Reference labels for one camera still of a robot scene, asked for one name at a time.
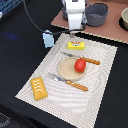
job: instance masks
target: silver fork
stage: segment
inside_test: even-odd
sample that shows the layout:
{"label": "silver fork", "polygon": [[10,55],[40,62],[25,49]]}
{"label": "silver fork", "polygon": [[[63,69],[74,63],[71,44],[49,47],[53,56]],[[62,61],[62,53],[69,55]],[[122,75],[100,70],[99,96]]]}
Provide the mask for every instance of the silver fork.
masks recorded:
{"label": "silver fork", "polygon": [[51,79],[53,79],[53,80],[55,80],[55,81],[62,81],[62,82],[65,82],[66,84],[68,84],[68,85],[71,85],[71,86],[73,86],[73,87],[76,87],[76,88],[78,88],[78,89],[81,89],[81,90],[83,90],[83,91],[88,91],[88,88],[87,87],[85,87],[85,86],[83,86],[83,85],[80,85],[80,84],[77,84],[77,83],[74,83],[74,82],[72,82],[72,81],[70,81],[70,80],[64,80],[64,79],[62,79],[62,78],[60,78],[59,76],[57,76],[57,75],[55,75],[55,74],[53,74],[53,73],[48,73],[48,77],[50,77]]}

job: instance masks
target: butter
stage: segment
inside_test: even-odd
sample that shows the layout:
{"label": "butter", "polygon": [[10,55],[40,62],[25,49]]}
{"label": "butter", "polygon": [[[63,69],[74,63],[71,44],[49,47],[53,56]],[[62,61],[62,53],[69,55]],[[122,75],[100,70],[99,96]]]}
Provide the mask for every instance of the butter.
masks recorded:
{"label": "butter", "polygon": [[30,80],[35,100],[40,100],[48,96],[42,77]]}
{"label": "butter", "polygon": [[68,49],[84,49],[84,42],[68,42]]}

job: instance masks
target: butter package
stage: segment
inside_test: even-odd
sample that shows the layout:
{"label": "butter package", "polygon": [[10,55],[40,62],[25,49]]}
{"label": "butter package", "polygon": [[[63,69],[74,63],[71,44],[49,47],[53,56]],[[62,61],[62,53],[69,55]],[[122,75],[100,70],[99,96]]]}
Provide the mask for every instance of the butter package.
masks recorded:
{"label": "butter package", "polygon": [[36,101],[48,96],[42,77],[31,79],[30,82]]}
{"label": "butter package", "polygon": [[68,49],[84,49],[84,42],[68,42]]}

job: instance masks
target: sticker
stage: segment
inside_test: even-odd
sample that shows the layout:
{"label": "sticker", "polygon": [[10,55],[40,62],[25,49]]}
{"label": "sticker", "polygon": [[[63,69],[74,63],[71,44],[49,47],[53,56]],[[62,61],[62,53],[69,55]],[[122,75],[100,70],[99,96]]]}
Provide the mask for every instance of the sticker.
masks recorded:
{"label": "sticker", "polygon": [[79,46],[80,42],[71,42],[73,46]]}

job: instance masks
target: plate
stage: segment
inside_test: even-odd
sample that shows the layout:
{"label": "plate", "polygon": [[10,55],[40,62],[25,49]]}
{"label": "plate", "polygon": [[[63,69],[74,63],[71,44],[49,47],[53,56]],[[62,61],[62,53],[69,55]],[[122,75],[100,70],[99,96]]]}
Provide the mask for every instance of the plate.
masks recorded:
{"label": "plate", "polygon": [[58,64],[58,72],[62,78],[64,78],[65,80],[76,81],[85,75],[86,68],[82,73],[76,72],[74,65],[77,59],[79,58],[68,57]]}

